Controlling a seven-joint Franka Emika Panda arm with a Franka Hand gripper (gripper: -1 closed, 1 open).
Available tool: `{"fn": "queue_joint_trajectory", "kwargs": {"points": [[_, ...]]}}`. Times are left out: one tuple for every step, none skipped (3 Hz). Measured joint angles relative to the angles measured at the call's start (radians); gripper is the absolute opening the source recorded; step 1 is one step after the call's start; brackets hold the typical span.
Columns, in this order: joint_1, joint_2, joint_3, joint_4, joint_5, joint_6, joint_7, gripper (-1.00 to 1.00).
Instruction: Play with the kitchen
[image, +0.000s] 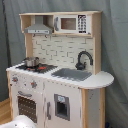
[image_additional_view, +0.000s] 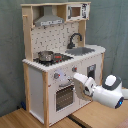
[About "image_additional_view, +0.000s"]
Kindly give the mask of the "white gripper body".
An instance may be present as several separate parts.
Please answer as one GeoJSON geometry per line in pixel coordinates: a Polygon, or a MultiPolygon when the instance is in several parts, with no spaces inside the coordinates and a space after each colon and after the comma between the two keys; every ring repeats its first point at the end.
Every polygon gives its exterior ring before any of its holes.
{"type": "Polygon", "coordinates": [[[97,86],[92,77],[87,77],[80,73],[75,73],[73,76],[75,92],[79,99],[93,100],[93,93],[97,86]]]}

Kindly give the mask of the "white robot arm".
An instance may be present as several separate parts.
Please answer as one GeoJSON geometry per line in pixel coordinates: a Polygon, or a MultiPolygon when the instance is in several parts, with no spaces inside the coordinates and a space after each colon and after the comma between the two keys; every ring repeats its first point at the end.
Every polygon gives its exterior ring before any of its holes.
{"type": "Polygon", "coordinates": [[[117,109],[124,100],[128,100],[128,89],[122,88],[122,80],[118,76],[109,75],[98,85],[92,77],[75,73],[73,82],[77,97],[82,100],[91,100],[117,109]]]}

